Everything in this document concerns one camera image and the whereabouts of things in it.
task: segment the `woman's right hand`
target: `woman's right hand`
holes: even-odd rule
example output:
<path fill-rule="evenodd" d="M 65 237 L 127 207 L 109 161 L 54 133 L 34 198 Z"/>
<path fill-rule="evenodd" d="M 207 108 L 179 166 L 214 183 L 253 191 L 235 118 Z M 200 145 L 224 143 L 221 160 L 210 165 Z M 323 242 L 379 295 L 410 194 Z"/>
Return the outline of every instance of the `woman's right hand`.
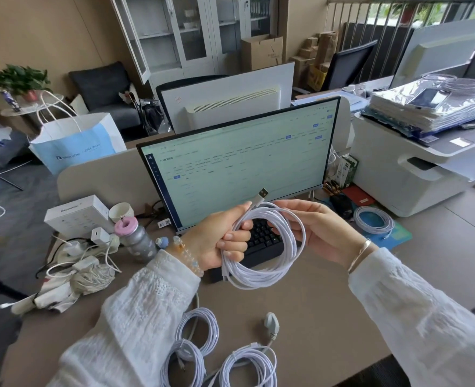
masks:
<path fill-rule="evenodd" d="M 349 268 L 364 246 L 366 238 L 324 204 L 304 200 L 280 200 L 274 203 L 280 208 L 291 210 L 302 221 L 307 246 L 345 269 Z M 295 238 L 301 241 L 300 224 L 291 215 L 284 216 L 290 221 Z M 377 248 L 375 244 L 370 244 L 362 256 L 366 257 Z"/>

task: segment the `small table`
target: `small table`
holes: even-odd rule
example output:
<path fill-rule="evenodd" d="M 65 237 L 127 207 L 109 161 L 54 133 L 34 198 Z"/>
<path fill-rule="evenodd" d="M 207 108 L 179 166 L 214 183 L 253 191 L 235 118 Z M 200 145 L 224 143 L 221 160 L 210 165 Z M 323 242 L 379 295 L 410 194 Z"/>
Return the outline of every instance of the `small table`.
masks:
<path fill-rule="evenodd" d="M 23 116 L 24 119 L 28 121 L 29 126 L 38 134 L 40 133 L 40 123 L 30 116 L 30 114 L 36 113 L 37 111 L 45 109 L 47 106 L 52 106 L 63 100 L 64 96 L 62 94 L 55 94 L 58 98 L 54 98 L 51 95 L 43 95 L 44 103 L 40 101 L 40 95 L 38 102 L 34 103 L 19 103 L 21 106 L 21 111 L 15 111 L 12 108 L 5 108 L 1 110 L 0 114 L 2 116 Z"/>

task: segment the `white blouse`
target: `white blouse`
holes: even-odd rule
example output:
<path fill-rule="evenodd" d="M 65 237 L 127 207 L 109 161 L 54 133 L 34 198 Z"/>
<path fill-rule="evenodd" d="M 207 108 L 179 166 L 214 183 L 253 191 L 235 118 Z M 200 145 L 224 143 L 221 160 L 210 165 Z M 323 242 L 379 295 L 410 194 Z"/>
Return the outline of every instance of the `white blouse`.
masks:
<path fill-rule="evenodd" d="M 199 283 L 161 250 L 105 301 L 96 326 L 65 351 L 48 386 L 159 386 L 176 327 Z M 370 254 L 349 286 L 413 387 L 475 387 L 475 315 L 386 249 Z"/>

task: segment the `hand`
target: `hand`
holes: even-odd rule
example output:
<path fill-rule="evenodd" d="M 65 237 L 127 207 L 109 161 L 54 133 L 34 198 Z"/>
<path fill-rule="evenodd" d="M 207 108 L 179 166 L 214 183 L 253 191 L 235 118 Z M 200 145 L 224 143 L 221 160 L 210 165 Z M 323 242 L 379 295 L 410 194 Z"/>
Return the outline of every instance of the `hand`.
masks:
<path fill-rule="evenodd" d="M 182 236 L 182 242 L 205 271 L 221 266 L 221 250 L 226 257 L 240 262 L 250 240 L 252 220 L 243 221 L 241 229 L 233 231 L 234 223 L 248 210 L 252 202 L 246 202 L 224 212 L 210 214 Z M 175 255 L 174 248 L 166 249 Z"/>
<path fill-rule="evenodd" d="M 274 203 L 280 208 L 291 210 L 302 221 L 306 245 L 318 255 L 342 265 L 345 269 L 348 269 L 359 255 L 366 238 L 329 207 L 318 202 L 303 200 L 280 200 Z M 289 214 L 284 216 L 290 221 L 295 238 L 301 241 L 300 224 Z M 364 257 L 377 248 L 372 243 L 369 246 L 369 252 L 363 253 Z"/>

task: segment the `paper cup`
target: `paper cup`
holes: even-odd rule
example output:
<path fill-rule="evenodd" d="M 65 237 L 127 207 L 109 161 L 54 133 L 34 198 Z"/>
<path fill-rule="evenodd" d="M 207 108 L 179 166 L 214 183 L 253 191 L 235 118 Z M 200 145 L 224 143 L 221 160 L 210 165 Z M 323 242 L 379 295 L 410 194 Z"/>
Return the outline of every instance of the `paper cup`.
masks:
<path fill-rule="evenodd" d="M 108 216 L 110 217 L 110 220 L 114 221 L 114 223 L 117 223 L 123 217 L 133 217 L 134 210 L 131 208 L 128 202 L 120 202 L 114 205 L 108 211 Z"/>

